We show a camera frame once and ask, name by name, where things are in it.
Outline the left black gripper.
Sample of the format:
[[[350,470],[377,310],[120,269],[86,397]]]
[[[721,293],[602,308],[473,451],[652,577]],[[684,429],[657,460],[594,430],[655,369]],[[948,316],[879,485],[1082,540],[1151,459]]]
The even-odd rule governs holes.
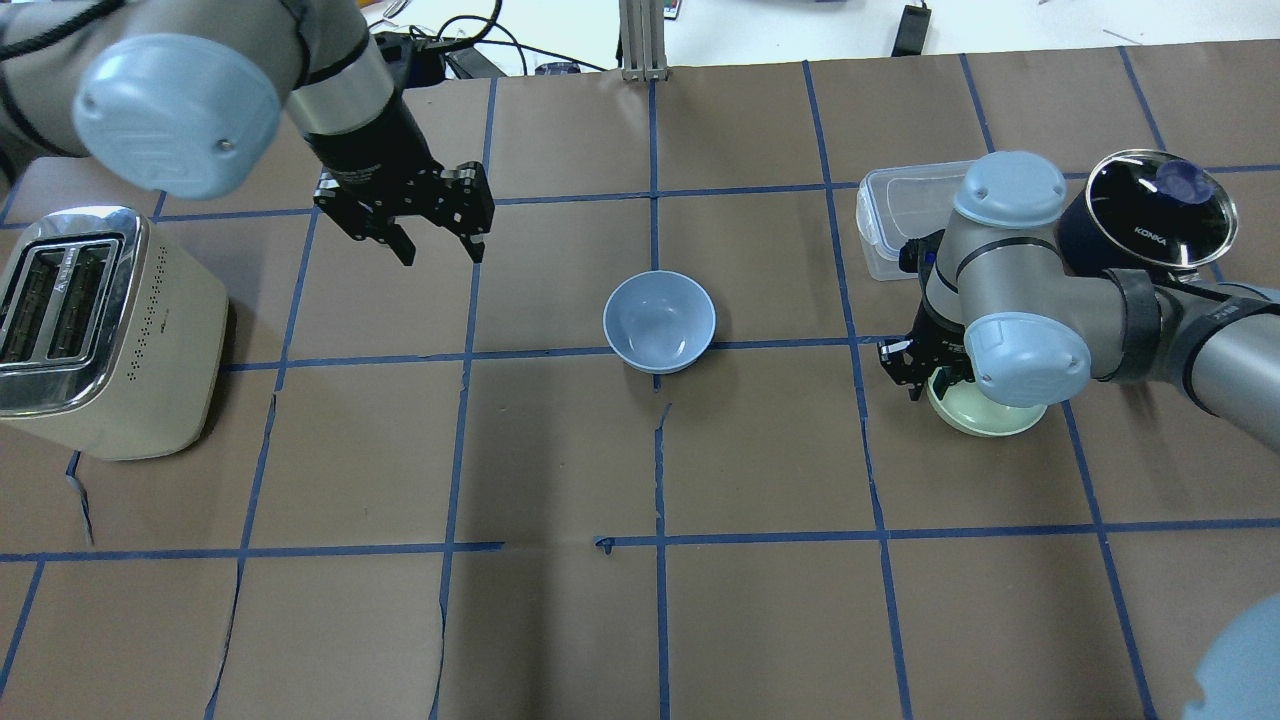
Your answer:
[[[421,217],[457,236],[474,264],[483,263],[497,206],[486,169],[480,161],[442,165],[402,96],[356,129],[308,132],[305,141],[325,172],[314,200],[348,236],[385,241],[412,266],[416,246],[394,220]]]

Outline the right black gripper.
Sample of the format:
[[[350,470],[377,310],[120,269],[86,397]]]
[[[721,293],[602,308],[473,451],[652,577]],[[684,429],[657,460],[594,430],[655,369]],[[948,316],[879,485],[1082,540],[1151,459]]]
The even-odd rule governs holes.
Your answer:
[[[922,398],[932,375],[933,396],[946,396],[956,382],[975,379],[963,327],[941,316],[925,300],[902,338],[878,343],[878,361],[890,379],[906,389],[911,402]]]

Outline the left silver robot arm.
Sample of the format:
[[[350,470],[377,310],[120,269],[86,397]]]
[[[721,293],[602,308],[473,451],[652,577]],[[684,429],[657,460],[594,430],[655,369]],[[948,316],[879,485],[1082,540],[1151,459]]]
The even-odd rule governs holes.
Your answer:
[[[40,158],[93,158],[189,200],[239,188],[289,117],[352,240],[411,265],[398,220],[421,217],[484,259],[485,167],[433,156],[352,1],[4,3],[1,114],[4,192]]]

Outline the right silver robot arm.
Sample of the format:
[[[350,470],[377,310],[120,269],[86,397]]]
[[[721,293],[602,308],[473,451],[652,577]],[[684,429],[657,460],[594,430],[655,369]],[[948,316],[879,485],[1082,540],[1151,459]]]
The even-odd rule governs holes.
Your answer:
[[[1238,225],[1198,165],[1115,152],[1074,199],[1023,151],[869,182],[864,211],[900,240],[887,259],[920,286],[913,328],[879,345],[879,364],[955,429],[1015,436],[1092,380],[1156,380],[1277,448],[1277,291],[1198,277]]]

